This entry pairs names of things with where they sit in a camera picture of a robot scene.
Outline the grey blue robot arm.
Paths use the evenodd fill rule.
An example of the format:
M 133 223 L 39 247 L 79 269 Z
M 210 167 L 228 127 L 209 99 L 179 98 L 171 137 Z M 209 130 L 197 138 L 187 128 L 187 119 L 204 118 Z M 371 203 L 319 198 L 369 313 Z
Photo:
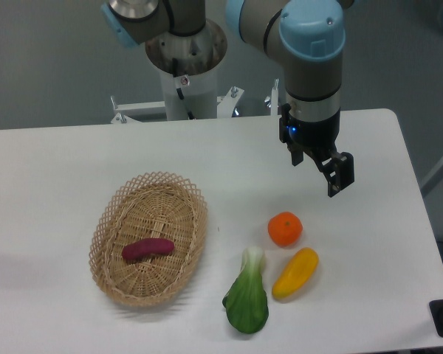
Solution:
M 228 27 L 278 63 L 286 102 L 279 138 L 293 165 L 310 157 L 324 174 L 329 196 L 354 182 L 354 159 L 338 152 L 343 11 L 350 1 L 229 1 Z M 162 78 L 169 120 L 217 115 L 215 71 L 227 53 L 222 28 L 203 1 L 106 1 L 103 16 L 123 46 L 143 45 Z

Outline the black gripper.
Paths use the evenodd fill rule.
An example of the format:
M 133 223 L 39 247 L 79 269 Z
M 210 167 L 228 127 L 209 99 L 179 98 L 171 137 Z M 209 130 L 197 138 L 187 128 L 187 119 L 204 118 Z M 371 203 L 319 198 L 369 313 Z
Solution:
M 335 140 L 340 131 L 340 111 L 319 122 L 304 122 L 290 114 L 290 104 L 281 106 L 279 139 L 291 154 L 291 163 L 298 166 L 307 154 L 315 160 L 327 181 L 327 194 L 332 198 L 354 182 L 354 157 L 337 152 Z

